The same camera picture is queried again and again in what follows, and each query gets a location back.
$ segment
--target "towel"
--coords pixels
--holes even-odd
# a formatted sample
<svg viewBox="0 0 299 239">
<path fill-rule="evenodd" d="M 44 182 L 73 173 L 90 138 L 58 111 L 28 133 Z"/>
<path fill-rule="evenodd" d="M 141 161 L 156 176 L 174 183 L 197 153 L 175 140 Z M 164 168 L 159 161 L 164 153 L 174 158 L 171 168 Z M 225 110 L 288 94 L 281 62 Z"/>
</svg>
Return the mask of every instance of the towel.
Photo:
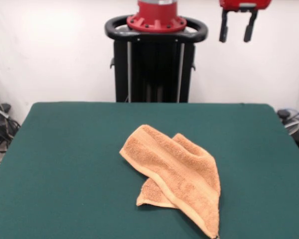
<svg viewBox="0 0 299 239">
<path fill-rule="evenodd" d="M 189 153 L 201 157 L 201 161 L 198 162 L 201 168 L 197 168 L 197 171 L 201 172 L 206 182 L 220 195 L 219 176 L 217 172 L 216 162 L 213 156 L 211 156 L 200 146 L 188 140 L 180 133 L 176 134 L 172 139 L 176 143 L 183 146 Z M 177 206 L 168 200 L 159 186 L 150 178 L 143 184 L 141 193 L 136 201 L 137 206 L 141 206 L 143 204 L 151 204 L 154 206 L 165 208 L 177 208 Z"/>
<path fill-rule="evenodd" d="M 210 238 L 218 237 L 220 182 L 213 157 L 183 135 L 173 139 L 142 125 L 120 154 L 149 177 L 138 203 L 181 209 Z"/>
</svg>

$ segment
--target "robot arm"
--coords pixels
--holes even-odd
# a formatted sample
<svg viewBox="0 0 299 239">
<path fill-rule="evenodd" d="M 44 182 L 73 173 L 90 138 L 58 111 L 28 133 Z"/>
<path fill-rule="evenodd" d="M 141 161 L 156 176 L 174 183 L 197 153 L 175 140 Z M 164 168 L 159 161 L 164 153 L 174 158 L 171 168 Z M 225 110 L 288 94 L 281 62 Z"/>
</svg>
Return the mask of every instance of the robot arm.
<svg viewBox="0 0 299 239">
<path fill-rule="evenodd" d="M 226 42 L 227 39 L 227 14 L 230 11 L 251 12 L 251 18 L 247 25 L 244 41 L 249 42 L 253 33 L 254 23 L 257 18 L 258 10 L 266 9 L 271 0 L 219 0 L 220 6 L 223 7 L 222 24 L 219 41 Z"/>
</svg>

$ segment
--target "red robot part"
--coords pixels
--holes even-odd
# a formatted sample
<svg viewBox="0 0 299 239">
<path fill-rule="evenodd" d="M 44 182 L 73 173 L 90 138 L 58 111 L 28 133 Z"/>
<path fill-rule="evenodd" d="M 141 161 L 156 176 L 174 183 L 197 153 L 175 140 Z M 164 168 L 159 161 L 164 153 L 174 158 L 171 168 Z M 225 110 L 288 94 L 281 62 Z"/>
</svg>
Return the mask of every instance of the red robot part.
<svg viewBox="0 0 299 239">
<path fill-rule="evenodd" d="M 137 31 L 169 33 L 184 30 L 187 21 L 177 16 L 177 0 L 139 0 L 140 10 L 127 18 Z"/>
<path fill-rule="evenodd" d="M 239 11 L 242 8 L 254 8 L 257 10 L 266 9 L 271 0 L 219 0 L 224 10 Z"/>
</svg>

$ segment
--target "white wall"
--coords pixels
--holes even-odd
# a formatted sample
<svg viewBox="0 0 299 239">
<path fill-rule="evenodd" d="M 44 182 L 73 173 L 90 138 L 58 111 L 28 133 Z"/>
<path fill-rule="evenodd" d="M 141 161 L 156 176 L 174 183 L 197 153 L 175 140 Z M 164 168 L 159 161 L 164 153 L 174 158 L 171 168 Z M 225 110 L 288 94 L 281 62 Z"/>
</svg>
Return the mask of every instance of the white wall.
<svg viewBox="0 0 299 239">
<path fill-rule="evenodd" d="M 249 13 L 230 13 L 218 41 L 218 0 L 179 0 L 179 14 L 205 22 L 197 44 L 191 102 L 256 102 L 299 109 L 299 0 L 273 0 L 259 13 L 251 43 Z M 23 121 L 40 101 L 115 101 L 111 17 L 137 0 L 0 0 L 0 100 Z"/>
</svg>

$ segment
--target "metal pole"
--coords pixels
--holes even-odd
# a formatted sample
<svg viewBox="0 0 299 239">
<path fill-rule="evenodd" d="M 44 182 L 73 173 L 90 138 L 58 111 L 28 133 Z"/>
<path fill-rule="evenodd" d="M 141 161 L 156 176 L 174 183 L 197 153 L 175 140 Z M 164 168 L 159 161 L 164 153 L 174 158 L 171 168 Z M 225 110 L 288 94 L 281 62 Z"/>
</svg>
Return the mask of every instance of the metal pole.
<svg viewBox="0 0 299 239">
<path fill-rule="evenodd" d="M 185 44 L 182 43 L 180 45 L 180 57 L 179 57 L 179 69 L 178 69 L 177 103 L 179 103 L 180 100 L 180 87 L 181 87 L 181 77 L 183 73 L 184 50 L 185 50 Z"/>
<path fill-rule="evenodd" d="M 128 42 L 128 97 L 129 103 L 132 102 L 132 43 Z"/>
</svg>

